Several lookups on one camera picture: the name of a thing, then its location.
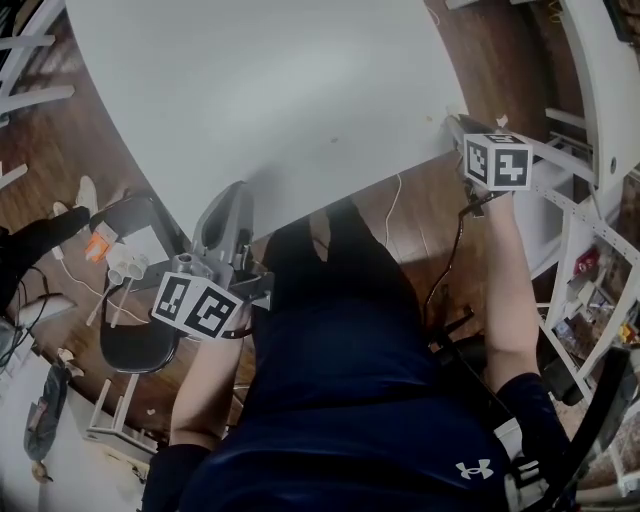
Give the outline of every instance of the navy blue shirt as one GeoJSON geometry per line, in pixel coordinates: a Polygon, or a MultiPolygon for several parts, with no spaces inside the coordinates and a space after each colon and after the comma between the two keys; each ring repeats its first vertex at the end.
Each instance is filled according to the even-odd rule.
{"type": "MultiPolygon", "coordinates": [[[[267,329],[238,427],[213,454],[158,453],[145,512],[506,508],[509,458],[486,418],[443,388],[412,317],[345,298],[267,329]]],[[[568,441],[540,377],[513,379],[499,398],[544,471],[568,441]]]]}

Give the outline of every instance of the forearm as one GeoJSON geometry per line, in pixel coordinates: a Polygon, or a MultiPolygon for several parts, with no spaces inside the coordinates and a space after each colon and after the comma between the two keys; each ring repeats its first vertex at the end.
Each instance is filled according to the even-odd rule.
{"type": "Polygon", "coordinates": [[[487,377],[497,391],[516,375],[537,372],[538,316],[513,196],[494,199],[485,212],[487,377]]]}
{"type": "Polygon", "coordinates": [[[213,449],[231,408],[242,340],[202,342],[178,391],[171,416],[171,444],[213,449]]]}

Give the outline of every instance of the white cube with marker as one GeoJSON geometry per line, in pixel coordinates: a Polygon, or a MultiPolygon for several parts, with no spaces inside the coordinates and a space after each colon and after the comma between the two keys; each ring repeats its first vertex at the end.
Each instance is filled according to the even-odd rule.
{"type": "Polygon", "coordinates": [[[465,134],[464,175],[488,190],[529,190],[533,148],[510,134],[465,134]]]}

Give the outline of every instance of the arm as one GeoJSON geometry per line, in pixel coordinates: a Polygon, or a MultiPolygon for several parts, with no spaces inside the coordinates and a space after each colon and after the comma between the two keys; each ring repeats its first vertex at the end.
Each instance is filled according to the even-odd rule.
{"type": "Polygon", "coordinates": [[[229,417],[242,340],[202,342],[171,415],[169,444],[193,444],[213,450],[229,417]]]}
{"type": "MultiPolygon", "coordinates": [[[[240,310],[232,329],[246,325],[249,309],[240,310]]],[[[177,510],[189,479],[222,439],[241,352],[242,340],[200,343],[173,404],[171,446],[151,459],[143,512],[177,510]]]]}
{"type": "Polygon", "coordinates": [[[527,259],[505,194],[485,206],[487,275],[487,383],[498,392],[523,373],[539,373],[538,318],[527,259]]]}

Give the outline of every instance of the red object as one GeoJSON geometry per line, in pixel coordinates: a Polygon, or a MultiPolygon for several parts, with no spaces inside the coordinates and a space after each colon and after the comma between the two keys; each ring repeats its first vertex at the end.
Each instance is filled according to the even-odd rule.
{"type": "Polygon", "coordinates": [[[573,275],[578,276],[591,270],[598,264],[599,259],[600,252],[598,248],[594,246],[576,260],[576,264],[573,267],[573,275]]]}

